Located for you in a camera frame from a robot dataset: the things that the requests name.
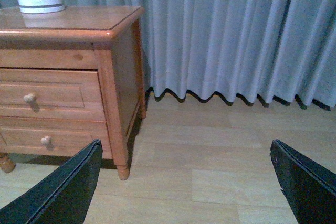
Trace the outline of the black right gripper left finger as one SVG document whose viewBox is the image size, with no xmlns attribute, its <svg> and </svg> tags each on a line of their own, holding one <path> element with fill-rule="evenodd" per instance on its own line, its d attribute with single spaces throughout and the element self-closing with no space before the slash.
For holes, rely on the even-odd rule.
<svg viewBox="0 0 336 224">
<path fill-rule="evenodd" d="M 94 140 L 1 209 L 1 223 L 84 223 L 102 162 Z"/>
</svg>

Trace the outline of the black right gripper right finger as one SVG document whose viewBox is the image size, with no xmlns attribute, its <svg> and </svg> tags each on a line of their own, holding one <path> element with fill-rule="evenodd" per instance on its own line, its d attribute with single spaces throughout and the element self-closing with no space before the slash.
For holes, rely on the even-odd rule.
<svg viewBox="0 0 336 224">
<path fill-rule="evenodd" d="M 335 223 L 335 173 L 280 140 L 270 158 L 298 223 Z"/>
</svg>

